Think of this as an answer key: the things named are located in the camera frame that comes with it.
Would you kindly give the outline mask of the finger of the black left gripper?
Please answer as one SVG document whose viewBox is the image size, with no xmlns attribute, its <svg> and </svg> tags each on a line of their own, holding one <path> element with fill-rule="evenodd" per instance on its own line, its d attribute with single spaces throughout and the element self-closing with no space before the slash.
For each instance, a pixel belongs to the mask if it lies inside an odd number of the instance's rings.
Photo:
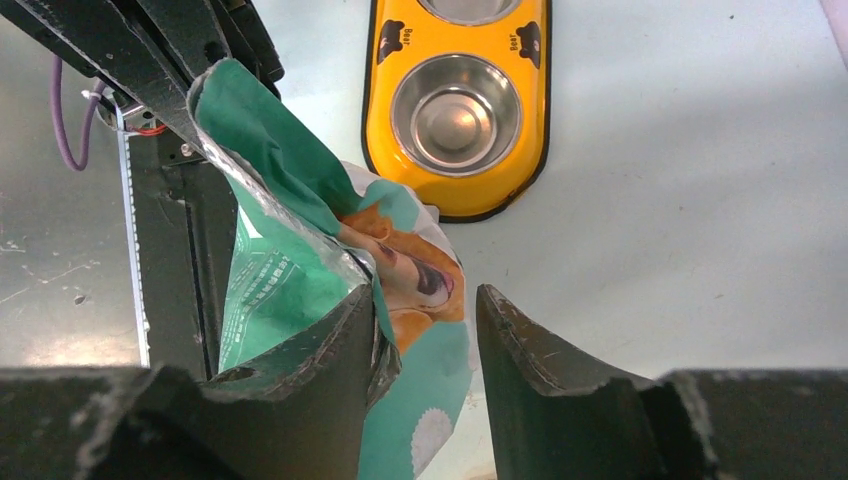
<svg viewBox="0 0 848 480">
<path fill-rule="evenodd" d="M 138 1 L 4 1 L 2 16 L 83 75 L 98 76 L 144 105 L 193 148 L 191 84 Z"/>
<path fill-rule="evenodd" d="M 231 55 L 217 16 L 220 1 L 141 0 L 138 4 L 188 83 Z"/>
</svg>

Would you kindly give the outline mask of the green white pet food bag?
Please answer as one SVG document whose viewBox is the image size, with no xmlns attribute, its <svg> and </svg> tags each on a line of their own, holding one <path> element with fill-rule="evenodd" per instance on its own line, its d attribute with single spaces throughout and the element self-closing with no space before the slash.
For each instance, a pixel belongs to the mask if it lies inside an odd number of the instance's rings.
<svg viewBox="0 0 848 480">
<path fill-rule="evenodd" d="M 217 62 L 187 110 L 235 195 L 219 364 L 282 350 L 358 287 L 372 307 L 359 479 L 415 479 L 454 431 L 475 367 L 465 277 L 407 187 L 339 160 L 241 63 Z"/>
</svg>

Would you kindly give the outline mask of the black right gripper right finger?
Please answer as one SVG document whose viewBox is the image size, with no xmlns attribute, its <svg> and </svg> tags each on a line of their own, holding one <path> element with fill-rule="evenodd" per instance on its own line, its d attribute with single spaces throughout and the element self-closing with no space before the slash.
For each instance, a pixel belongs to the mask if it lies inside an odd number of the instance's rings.
<svg viewBox="0 0 848 480">
<path fill-rule="evenodd" d="M 495 287 L 476 323 L 501 479 L 843 479 L 847 373 L 679 369 L 651 380 L 531 320 Z"/>
</svg>

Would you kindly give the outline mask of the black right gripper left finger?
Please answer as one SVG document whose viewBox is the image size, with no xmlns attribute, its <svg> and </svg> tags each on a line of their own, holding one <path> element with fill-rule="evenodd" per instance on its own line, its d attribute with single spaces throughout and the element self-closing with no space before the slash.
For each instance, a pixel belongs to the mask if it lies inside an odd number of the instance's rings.
<svg viewBox="0 0 848 480">
<path fill-rule="evenodd" d="M 353 479 L 365 419 L 399 371 L 369 285 L 254 359 L 184 369 L 1 373 L 5 479 Z"/>
</svg>

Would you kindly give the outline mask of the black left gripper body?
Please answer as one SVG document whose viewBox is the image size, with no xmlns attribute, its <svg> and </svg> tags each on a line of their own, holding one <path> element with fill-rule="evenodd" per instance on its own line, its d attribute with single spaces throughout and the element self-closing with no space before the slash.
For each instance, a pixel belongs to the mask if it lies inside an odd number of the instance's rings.
<svg viewBox="0 0 848 480">
<path fill-rule="evenodd" d="M 219 25 L 234 58 L 263 83 L 275 83 L 285 70 L 260 15 L 250 0 L 212 0 Z"/>
</svg>

